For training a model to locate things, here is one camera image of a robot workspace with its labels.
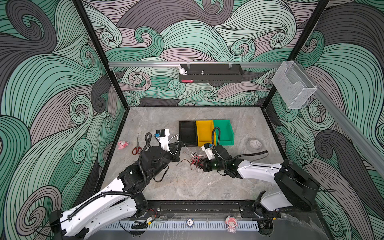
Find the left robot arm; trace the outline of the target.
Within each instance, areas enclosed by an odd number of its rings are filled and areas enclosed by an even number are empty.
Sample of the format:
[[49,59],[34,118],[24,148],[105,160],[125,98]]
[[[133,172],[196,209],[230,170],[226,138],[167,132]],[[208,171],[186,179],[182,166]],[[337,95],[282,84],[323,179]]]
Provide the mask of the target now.
[[49,228],[54,240],[86,240],[104,227],[130,217],[143,217],[148,201],[143,191],[170,162],[179,162],[182,141],[170,143],[169,130],[158,130],[158,145],[151,146],[152,134],[146,133],[145,146],[138,160],[89,199],[67,211],[54,211]]

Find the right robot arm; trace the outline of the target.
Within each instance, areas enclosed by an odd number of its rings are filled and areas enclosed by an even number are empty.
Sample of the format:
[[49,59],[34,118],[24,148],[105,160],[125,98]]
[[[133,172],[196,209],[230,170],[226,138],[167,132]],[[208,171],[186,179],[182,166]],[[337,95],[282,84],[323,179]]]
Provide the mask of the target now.
[[290,160],[284,160],[281,164],[263,164],[256,160],[245,160],[245,154],[232,157],[215,140],[215,134],[220,132],[220,128],[213,128],[212,143],[202,147],[207,158],[199,167],[204,172],[216,171],[221,176],[233,179],[255,179],[277,186],[268,195],[264,191],[259,193],[252,206],[257,217],[270,222],[280,217],[279,209],[294,207],[304,212],[313,210],[320,184],[311,175]]

